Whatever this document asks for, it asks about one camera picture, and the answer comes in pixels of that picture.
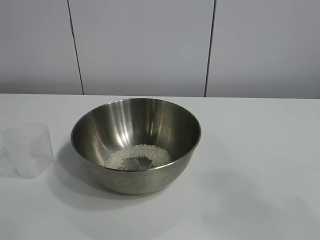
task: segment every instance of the stainless steel bowl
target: stainless steel bowl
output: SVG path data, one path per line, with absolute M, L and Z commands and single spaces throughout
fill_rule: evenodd
M 104 186 L 124 194 L 146 194 L 165 188 L 184 171 L 200 137 L 198 120 L 185 108 L 164 100 L 132 98 L 85 114 L 73 127 L 71 143 Z M 166 149 L 172 161 L 148 168 L 145 159 L 132 159 L 125 170 L 104 167 L 111 153 L 140 144 Z

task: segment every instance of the bowl rim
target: bowl rim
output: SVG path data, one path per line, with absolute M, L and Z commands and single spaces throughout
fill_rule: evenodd
M 111 105 L 111 104 L 115 104 L 115 103 L 118 103 L 118 102 L 124 102 L 124 101 L 130 101 L 130 100 L 156 100 L 156 101 L 159 101 L 159 102 L 165 102 L 167 104 L 172 104 L 172 105 L 175 105 L 176 107 L 179 107 L 179 108 L 182 108 L 184 110 L 186 110 L 189 114 L 191 114 L 191 116 L 195 119 L 195 121 L 197 122 L 198 124 L 198 127 L 199 127 L 199 136 L 198 136 L 198 139 L 196 141 L 196 143 L 194 144 L 194 146 L 191 148 L 190 151 L 188 151 L 185 155 L 183 155 L 182 157 L 172 161 L 172 162 L 169 162 L 165 165 L 161 165 L 161 166 L 157 166 L 157 167 L 153 167 L 153 168 L 149 168 L 149 169 L 139 169 L 139 170 L 126 170 L 126 169 L 115 169 L 115 168 L 110 168 L 110 167 L 106 167 L 106 166 L 101 166 L 99 164 L 96 164 L 96 163 L 93 163 L 91 161 L 89 161 L 88 159 L 86 159 L 84 156 L 82 156 L 76 149 L 75 145 L 74 145 L 74 131 L 75 131 L 75 128 L 76 126 L 78 125 L 78 123 L 84 119 L 87 115 L 89 115 L 92 111 L 98 109 L 98 108 L 101 108 L 103 106 L 107 106 L 107 105 Z M 116 101 L 111 101 L 111 102 L 107 102 L 105 104 L 102 104 L 100 106 L 97 106 L 93 109 L 91 109 L 90 111 L 88 111 L 87 113 L 85 113 L 81 118 L 79 118 L 78 121 L 76 121 L 76 123 L 74 124 L 73 128 L 72 128 L 72 131 L 71 131 L 71 135 L 70 135 L 70 142 L 71 142 L 71 145 L 73 147 L 73 149 L 75 150 L 75 152 L 82 158 L 84 159 L 86 162 L 88 162 L 89 164 L 92 164 L 96 167 L 99 167 L 99 168 L 103 168 L 103 169 L 107 169 L 107 170 L 110 170 L 110 171 L 116 171 L 116 172 L 124 172 L 124 173 L 132 173 L 132 172 L 148 172 L 148 171 L 153 171 L 153 170 L 157 170 L 157 169 L 161 169 L 161 168 L 165 168 L 165 167 L 168 167 L 170 165 L 173 165 L 177 162 L 179 162 L 181 159 L 184 159 L 185 157 L 187 157 L 188 155 L 190 155 L 195 149 L 196 147 L 198 146 L 199 142 L 200 142 L 200 139 L 201 139 L 201 135 L 202 135 L 202 129 L 201 129 L 201 125 L 200 125 L 200 122 L 198 121 L 198 119 L 196 118 L 196 116 L 190 112 L 188 109 L 184 108 L 183 106 L 180 106 L 176 103 L 173 103 L 171 101 L 167 101 L 167 100 L 163 100 L 163 99 L 158 99 L 158 98 L 150 98 L 150 97 L 132 97 L 132 98 L 125 98 L 125 99 L 120 99 L 120 100 L 116 100 Z

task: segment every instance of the uncooked rice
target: uncooked rice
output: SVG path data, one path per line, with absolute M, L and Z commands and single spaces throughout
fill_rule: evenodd
M 151 160 L 150 167 L 154 168 L 171 162 L 171 157 L 165 149 L 155 145 L 140 144 L 127 146 L 110 154 L 104 166 L 111 169 L 124 169 L 124 161 L 129 158 L 148 158 Z

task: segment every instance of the plastic measuring cup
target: plastic measuring cup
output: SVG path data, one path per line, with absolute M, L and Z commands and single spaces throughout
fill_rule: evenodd
M 41 123 L 10 127 L 2 132 L 13 167 L 24 179 L 37 178 L 54 161 L 49 129 Z

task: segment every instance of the measuring cup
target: measuring cup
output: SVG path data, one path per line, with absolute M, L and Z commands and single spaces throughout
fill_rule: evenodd
M 49 129 L 42 123 L 7 128 L 2 138 L 4 152 L 21 178 L 37 178 L 54 161 Z

